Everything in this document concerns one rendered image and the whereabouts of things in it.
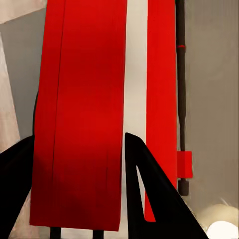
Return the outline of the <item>radio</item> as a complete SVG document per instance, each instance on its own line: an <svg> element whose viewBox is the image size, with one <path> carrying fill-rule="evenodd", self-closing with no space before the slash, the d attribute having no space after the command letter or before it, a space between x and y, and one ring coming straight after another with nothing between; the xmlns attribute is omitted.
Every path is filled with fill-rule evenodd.
<svg viewBox="0 0 239 239"><path fill-rule="evenodd" d="M184 11L184 0L47 0L29 224L50 239L128 239L126 132L189 195Z"/></svg>

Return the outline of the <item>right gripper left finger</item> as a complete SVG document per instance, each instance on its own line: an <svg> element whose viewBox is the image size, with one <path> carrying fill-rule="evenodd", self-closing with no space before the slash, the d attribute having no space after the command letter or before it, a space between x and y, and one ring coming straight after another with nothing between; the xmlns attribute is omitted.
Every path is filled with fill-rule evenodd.
<svg viewBox="0 0 239 239"><path fill-rule="evenodd" d="M0 154L0 239L8 236L31 191L35 135Z"/></svg>

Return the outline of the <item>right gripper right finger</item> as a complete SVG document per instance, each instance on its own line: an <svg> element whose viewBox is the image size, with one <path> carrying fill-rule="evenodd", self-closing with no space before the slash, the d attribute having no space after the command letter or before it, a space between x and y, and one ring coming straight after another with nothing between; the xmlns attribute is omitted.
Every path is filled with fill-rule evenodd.
<svg viewBox="0 0 239 239"><path fill-rule="evenodd" d="M128 239L209 239L143 140L125 133ZM155 222L144 219L138 166Z"/></svg>

